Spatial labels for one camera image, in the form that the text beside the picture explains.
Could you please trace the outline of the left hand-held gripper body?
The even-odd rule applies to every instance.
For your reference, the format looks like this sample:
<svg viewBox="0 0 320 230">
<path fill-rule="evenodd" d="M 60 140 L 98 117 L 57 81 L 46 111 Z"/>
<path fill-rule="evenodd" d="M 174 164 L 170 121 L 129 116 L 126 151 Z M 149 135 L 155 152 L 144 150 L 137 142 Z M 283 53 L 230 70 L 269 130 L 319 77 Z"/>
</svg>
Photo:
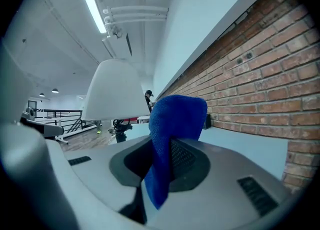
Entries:
<svg viewBox="0 0 320 230">
<path fill-rule="evenodd" d="M 26 111 L 22 112 L 20 123 L 37 130 L 45 139 L 54 140 L 57 136 L 64 133 L 64 128 L 62 126 L 35 121 L 34 110 L 31 107 L 28 107 Z"/>
</svg>

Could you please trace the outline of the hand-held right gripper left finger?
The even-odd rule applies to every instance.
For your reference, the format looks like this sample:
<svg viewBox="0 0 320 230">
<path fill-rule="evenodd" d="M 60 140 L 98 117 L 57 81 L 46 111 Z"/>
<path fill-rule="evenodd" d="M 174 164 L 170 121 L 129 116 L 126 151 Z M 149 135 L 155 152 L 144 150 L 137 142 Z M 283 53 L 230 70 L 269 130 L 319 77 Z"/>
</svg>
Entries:
<svg viewBox="0 0 320 230">
<path fill-rule="evenodd" d="M 124 163 L 122 152 L 131 153 L 150 141 L 142 136 L 101 147 L 64 152 L 52 140 L 47 142 L 50 161 L 56 178 L 68 200 L 73 203 L 89 198 L 119 212 L 131 204 L 141 180 Z"/>
</svg>

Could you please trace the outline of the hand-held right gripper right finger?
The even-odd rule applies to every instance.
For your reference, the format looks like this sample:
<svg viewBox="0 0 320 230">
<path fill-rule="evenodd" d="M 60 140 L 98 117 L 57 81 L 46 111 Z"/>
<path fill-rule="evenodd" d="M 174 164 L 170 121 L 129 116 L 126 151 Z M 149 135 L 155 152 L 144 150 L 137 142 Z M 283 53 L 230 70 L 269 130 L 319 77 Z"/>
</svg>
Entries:
<svg viewBox="0 0 320 230">
<path fill-rule="evenodd" d="M 169 192 L 156 209 L 142 193 L 146 226 L 152 230 L 233 230 L 265 226 L 289 197 L 272 174 L 244 155 L 192 139 L 170 142 L 171 184 L 188 187 Z"/>
</svg>

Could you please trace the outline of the blue cloth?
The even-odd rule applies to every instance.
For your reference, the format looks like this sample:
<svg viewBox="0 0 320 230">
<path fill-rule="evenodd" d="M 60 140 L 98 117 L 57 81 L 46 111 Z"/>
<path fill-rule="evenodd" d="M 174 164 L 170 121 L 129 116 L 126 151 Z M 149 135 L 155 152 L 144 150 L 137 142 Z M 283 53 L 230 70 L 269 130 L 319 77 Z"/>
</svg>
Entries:
<svg viewBox="0 0 320 230">
<path fill-rule="evenodd" d="M 146 174 L 147 194 L 156 209 L 168 197 L 170 139 L 198 140 L 207 116 L 207 103 L 199 97 L 170 95 L 159 100 L 150 113 L 152 165 Z"/>
</svg>

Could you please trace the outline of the black railing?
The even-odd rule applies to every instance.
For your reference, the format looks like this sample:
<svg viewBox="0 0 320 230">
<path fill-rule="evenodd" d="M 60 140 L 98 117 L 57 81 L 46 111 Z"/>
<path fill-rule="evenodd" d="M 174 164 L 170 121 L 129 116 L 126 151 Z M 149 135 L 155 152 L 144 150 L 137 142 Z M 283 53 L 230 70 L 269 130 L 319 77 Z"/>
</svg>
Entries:
<svg viewBox="0 0 320 230">
<path fill-rule="evenodd" d="M 76 134 L 97 126 L 92 120 L 82 120 L 82 110 L 65 110 L 65 109 L 36 109 L 34 120 L 36 122 L 61 126 L 64 134 Z"/>
</svg>

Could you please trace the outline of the small black box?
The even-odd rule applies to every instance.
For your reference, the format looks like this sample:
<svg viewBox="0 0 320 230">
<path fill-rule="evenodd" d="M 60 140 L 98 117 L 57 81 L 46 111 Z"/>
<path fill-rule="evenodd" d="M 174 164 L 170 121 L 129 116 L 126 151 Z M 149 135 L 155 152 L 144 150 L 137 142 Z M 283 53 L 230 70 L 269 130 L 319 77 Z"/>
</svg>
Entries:
<svg viewBox="0 0 320 230">
<path fill-rule="evenodd" d="M 204 130 L 207 130 L 211 127 L 211 115 L 208 113 L 205 117 L 205 121 L 204 121 L 204 124 L 203 124 L 203 129 Z"/>
</svg>

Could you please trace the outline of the black ceiling vent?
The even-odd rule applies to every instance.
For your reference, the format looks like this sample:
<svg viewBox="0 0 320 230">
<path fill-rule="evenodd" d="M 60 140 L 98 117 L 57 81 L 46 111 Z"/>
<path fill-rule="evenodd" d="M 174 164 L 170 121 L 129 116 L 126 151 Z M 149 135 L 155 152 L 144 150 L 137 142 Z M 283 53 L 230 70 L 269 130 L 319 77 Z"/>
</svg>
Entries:
<svg viewBox="0 0 320 230">
<path fill-rule="evenodd" d="M 132 47 L 131 47 L 131 43 L 130 43 L 130 39 L 129 39 L 129 36 L 128 36 L 128 33 L 126 34 L 126 42 L 127 42 L 127 46 L 128 46 L 128 50 L 129 50 L 129 55 L 130 57 L 132 56 Z"/>
</svg>

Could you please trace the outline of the long ceiling light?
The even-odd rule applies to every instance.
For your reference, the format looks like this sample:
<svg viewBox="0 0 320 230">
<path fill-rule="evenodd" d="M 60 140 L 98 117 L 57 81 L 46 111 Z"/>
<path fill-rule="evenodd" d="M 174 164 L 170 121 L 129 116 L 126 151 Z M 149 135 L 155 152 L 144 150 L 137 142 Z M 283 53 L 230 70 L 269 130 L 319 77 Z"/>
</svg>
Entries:
<svg viewBox="0 0 320 230">
<path fill-rule="evenodd" d="M 99 30 L 99 32 L 101 34 L 106 34 L 107 30 L 106 30 L 104 22 L 102 20 L 100 11 L 99 11 L 97 3 L 96 3 L 96 0 L 85 0 L 85 2 L 86 2 L 86 5 L 89 9 L 89 12 L 94 20 L 94 23 L 96 24 L 96 26 Z"/>
</svg>

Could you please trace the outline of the white ceiling pipe bundle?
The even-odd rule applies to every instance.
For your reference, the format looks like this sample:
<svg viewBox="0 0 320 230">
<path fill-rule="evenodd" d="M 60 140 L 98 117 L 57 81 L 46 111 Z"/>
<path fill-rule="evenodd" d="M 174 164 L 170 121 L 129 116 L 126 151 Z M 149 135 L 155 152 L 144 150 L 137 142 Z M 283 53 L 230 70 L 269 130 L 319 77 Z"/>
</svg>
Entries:
<svg viewBox="0 0 320 230">
<path fill-rule="evenodd" d="M 107 36 L 118 36 L 118 26 L 127 23 L 164 22 L 167 19 L 169 8 L 152 5 L 132 5 L 107 7 L 102 10 L 104 27 Z"/>
</svg>

